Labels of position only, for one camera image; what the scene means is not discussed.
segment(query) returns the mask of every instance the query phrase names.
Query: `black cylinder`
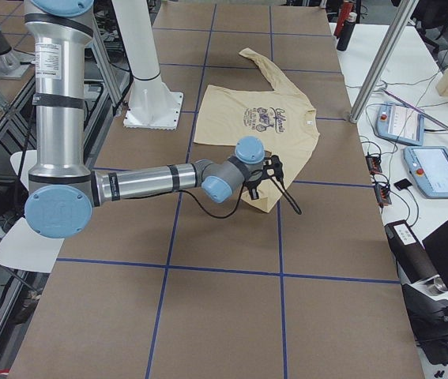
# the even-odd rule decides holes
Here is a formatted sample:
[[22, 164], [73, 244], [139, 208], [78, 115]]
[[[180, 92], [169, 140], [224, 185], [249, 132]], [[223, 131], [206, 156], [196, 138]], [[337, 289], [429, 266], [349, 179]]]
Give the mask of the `black cylinder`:
[[337, 41], [336, 48], [339, 51], [347, 50], [348, 43], [352, 37], [353, 29], [356, 26], [357, 14], [351, 12], [348, 18], [344, 21], [343, 28], [341, 29], [340, 39]]

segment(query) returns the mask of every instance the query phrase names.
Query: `white sticker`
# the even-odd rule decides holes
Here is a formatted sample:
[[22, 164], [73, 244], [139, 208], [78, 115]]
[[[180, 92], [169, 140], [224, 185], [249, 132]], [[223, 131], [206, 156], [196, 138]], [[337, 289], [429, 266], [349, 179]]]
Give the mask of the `white sticker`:
[[411, 245], [412, 243], [416, 242], [415, 238], [412, 235], [412, 232], [403, 223], [394, 226], [394, 229], [396, 230], [397, 235], [405, 245]]
[[61, 79], [62, 46], [56, 43], [36, 44], [36, 77]]

